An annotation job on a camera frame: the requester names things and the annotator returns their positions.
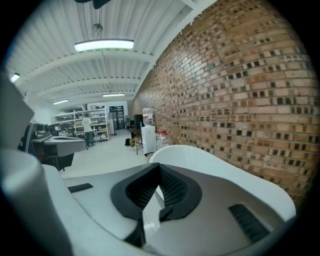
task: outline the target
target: white shirt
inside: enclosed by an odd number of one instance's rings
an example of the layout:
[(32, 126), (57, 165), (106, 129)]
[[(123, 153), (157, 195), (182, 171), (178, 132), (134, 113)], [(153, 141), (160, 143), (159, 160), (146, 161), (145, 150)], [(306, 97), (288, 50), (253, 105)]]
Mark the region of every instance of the white shirt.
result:
[(85, 117), (83, 120), (82, 120), (82, 126), (83, 126), (83, 131), (85, 133), (88, 133), (88, 132), (91, 132), (91, 120), (90, 118), (88, 117)]

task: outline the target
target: brick wall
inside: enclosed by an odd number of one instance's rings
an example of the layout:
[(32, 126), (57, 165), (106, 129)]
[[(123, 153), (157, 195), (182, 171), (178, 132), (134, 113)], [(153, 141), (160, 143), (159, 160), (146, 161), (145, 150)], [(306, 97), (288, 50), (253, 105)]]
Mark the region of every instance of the brick wall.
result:
[(320, 101), (310, 59), (267, 2), (219, 0), (178, 35), (133, 101), (172, 144), (278, 184), (296, 206), (316, 172)]

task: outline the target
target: table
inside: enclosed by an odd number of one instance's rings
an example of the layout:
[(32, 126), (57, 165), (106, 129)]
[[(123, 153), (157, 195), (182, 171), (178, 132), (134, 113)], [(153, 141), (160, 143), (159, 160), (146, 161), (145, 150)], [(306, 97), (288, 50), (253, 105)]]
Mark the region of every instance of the table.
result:
[(135, 144), (136, 154), (138, 155), (138, 151), (141, 148), (141, 144), (142, 144), (141, 131), (136, 128), (130, 128), (130, 132), (134, 134), (134, 144)]
[(45, 140), (51, 138), (52, 135), (49, 135), (47, 137), (43, 137), (43, 138), (34, 138), (32, 140), (30, 140), (32, 143), (41, 143), (41, 142), (44, 142)]
[(59, 136), (66, 136), (66, 137), (71, 137), (73, 134), (72, 132), (67, 132), (67, 133), (59, 133)]

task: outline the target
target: doorway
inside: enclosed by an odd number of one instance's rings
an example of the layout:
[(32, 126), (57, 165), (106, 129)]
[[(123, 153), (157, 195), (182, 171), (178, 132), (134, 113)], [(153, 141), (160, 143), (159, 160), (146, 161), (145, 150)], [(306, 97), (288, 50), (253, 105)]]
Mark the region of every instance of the doorway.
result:
[(112, 115), (114, 130), (125, 129), (125, 112), (124, 106), (110, 106), (109, 112)]

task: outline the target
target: ceiling light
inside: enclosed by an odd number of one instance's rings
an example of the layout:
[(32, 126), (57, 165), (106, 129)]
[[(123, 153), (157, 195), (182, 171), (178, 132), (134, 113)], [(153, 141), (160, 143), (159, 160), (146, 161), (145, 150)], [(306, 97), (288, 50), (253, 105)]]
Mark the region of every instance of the ceiling light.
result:
[(52, 104), (56, 105), (56, 104), (60, 104), (60, 103), (68, 102), (68, 101), (69, 101), (68, 99), (64, 99), (64, 100), (60, 100), (60, 101), (54, 102)]
[(134, 41), (127, 39), (98, 39), (77, 42), (73, 47), (76, 52), (105, 48), (132, 49)]
[(102, 97), (112, 97), (112, 96), (125, 96), (124, 93), (119, 94), (103, 94)]
[(10, 78), (10, 82), (14, 83), (20, 77), (20, 74), (14, 73), (14, 75)]

